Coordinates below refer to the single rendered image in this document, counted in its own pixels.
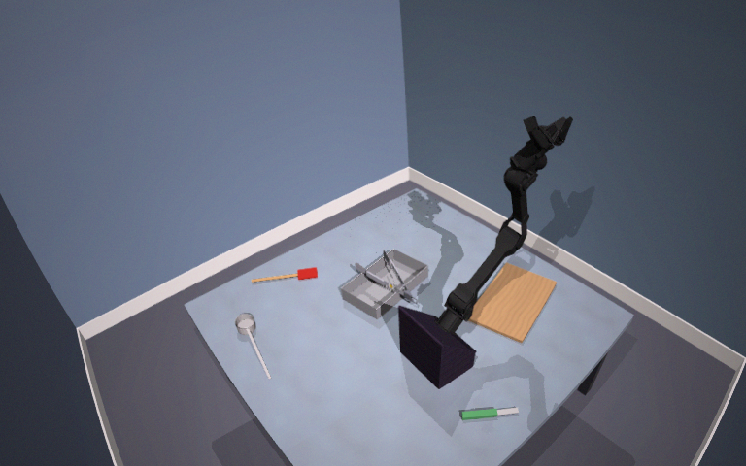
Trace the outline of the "red spatula with wooden handle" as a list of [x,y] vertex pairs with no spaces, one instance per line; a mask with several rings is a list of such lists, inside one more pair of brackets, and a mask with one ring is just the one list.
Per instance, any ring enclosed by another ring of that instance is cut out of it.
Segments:
[[252,283],[255,282],[261,282],[261,281],[267,281],[267,280],[273,280],[273,279],[285,279],[285,278],[291,278],[291,277],[298,277],[299,280],[303,279],[310,279],[315,278],[318,276],[317,268],[305,268],[305,269],[298,269],[297,274],[291,274],[291,275],[284,275],[279,277],[266,277],[266,278],[260,278],[260,279],[254,279],[252,280]]

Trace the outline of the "light brown wooden board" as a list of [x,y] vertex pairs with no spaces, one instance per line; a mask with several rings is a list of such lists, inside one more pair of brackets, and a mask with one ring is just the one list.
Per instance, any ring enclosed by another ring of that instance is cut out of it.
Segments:
[[556,284],[506,262],[475,303],[468,321],[522,342]]

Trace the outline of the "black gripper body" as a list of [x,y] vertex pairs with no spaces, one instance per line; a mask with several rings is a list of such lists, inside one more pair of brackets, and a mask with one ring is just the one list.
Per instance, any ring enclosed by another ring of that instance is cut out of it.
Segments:
[[559,135],[553,145],[552,142],[547,139],[546,135],[540,130],[540,128],[536,126],[533,131],[531,130],[531,137],[534,140],[532,142],[526,142],[526,149],[528,153],[536,160],[544,157],[546,152],[554,148],[554,145],[560,146],[562,143],[564,143]]

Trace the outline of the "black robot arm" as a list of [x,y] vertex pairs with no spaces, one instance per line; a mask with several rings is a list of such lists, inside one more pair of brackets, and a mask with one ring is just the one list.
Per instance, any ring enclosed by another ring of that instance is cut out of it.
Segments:
[[[526,239],[527,221],[529,219],[526,191],[535,182],[538,176],[537,171],[543,169],[544,166],[546,167],[547,158],[545,155],[538,160],[534,159],[524,146],[514,157],[510,156],[510,160],[511,166],[505,172],[503,179],[506,188],[511,192],[513,213],[502,224],[496,238],[495,248],[488,255],[488,258],[467,283],[460,283],[449,294],[444,305],[448,309],[442,313],[438,321],[434,320],[446,333],[457,335],[456,330],[461,323],[464,320],[467,322],[471,318],[472,310],[482,286],[492,276],[503,259],[515,254]],[[513,219],[522,224],[522,235],[508,226]]]

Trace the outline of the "grey measuring scoop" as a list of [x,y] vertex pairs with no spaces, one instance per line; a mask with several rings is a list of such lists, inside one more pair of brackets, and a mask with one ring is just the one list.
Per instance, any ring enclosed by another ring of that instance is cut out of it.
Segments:
[[253,317],[251,315],[247,315],[247,314],[239,315],[235,319],[235,325],[236,325],[238,331],[242,335],[248,335],[249,334],[250,339],[252,341],[252,344],[254,345],[255,352],[257,353],[257,356],[258,356],[258,358],[259,358],[259,360],[261,362],[261,365],[262,365],[264,371],[266,372],[266,374],[267,374],[267,376],[268,376],[268,378],[270,380],[271,376],[269,375],[269,372],[268,372],[268,370],[267,370],[267,368],[265,366],[265,363],[263,362],[263,359],[261,357],[261,354],[259,353],[257,345],[255,344],[254,337],[252,336],[252,333],[256,329]]

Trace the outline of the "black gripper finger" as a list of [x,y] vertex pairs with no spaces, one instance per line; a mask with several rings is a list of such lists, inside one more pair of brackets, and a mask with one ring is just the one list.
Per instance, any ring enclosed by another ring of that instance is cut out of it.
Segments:
[[561,130],[561,131],[560,131],[560,133],[559,133],[559,137],[560,137],[560,138],[561,138],[561,139],[562,139],[563,141],[564,141],[564,140],[566,139],[565,137],[566,137],[566,135],[567,135],[567,132],[568,132],[568,130],[569,130],[569,128],[570,128],[570,125],[571,125],[571,123],[572,123],[572,120],[573,120],[573,118],[572,118],[572,117],[569,117],[569,118],[568,118],[568,119],[566,120],[566,122],[564,123],[564,126],[562,127],[562,130]]
[[549,141],[551,141],[552,143],[555,143],[565,122],[566,122],[565,117],[562,117],[561,119],[558,119],[558,121],[555,121],[554,123],[549,124],[549,126],[540,125],[538,127],[546,135]]

